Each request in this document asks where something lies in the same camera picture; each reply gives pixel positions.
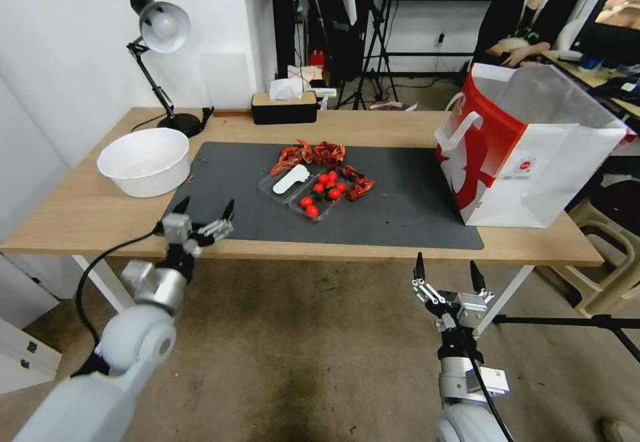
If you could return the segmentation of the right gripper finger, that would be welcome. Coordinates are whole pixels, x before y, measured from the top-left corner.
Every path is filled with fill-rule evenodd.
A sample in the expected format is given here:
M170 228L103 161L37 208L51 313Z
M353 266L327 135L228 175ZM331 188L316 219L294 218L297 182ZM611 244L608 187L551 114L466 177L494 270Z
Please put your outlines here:
M426 280L422 252L417 254L411 284L414 295L430 313L447 312L449 308L447 300Z
M473 289L473 300L475 302L482 302L484 306L488 306L495 298L495 294L487 289L485 278L480 271L478 265L474 261L469 262L471 283Z

